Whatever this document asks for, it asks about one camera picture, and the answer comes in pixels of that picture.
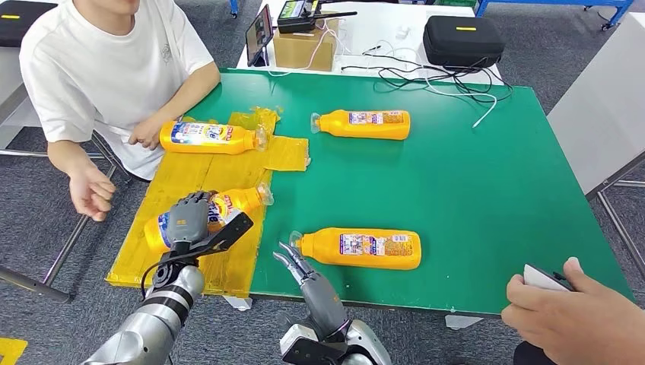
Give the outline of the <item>person's hand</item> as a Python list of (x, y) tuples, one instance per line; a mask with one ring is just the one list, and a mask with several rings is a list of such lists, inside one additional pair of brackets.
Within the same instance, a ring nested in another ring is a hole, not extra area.
[(510, 304), (501, 318), (556, 364), (642, 364), (644, 311), (586, 275), (576, 257), (563, 264), (568, 292), (507, 284)]

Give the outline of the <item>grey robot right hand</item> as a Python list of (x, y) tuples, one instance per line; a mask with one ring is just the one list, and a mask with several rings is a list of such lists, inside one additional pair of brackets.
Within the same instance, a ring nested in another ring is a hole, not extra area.
[(278, 243), (287, 255), (273, 252), (299, 285), (309, 315), (303, 321), (311, 325), (319, 340), (341, 342), (350, 322), (347, 311), (329, 280), (317, 271), (294, 246)]

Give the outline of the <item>person's right hand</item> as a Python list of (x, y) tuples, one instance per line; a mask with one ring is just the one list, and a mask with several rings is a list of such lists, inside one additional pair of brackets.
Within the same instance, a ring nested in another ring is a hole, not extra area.
[(79, 214), (101, 222), (111, 210), (115, 185), (93, 163), (67, 172), (73, 205)]

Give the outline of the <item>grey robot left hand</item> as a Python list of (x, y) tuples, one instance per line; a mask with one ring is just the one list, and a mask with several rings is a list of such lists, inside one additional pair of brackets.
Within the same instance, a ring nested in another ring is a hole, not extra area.
[(170, 208), (166, 232), (171, 250), (181, 243), (199, 243), (208, 236), (211, 197), (212, 192), (192, 192)]

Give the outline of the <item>person's left hand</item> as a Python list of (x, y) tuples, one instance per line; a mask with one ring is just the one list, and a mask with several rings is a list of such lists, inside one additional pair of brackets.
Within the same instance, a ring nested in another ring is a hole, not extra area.
[(160, 144), (159, 134), (165, 123), (164, 119), (157, 117), (150, 117), (140, 122), (133, 129), (129, 137), (129, 144), (139, 144), (143, 148), (153, 151)]

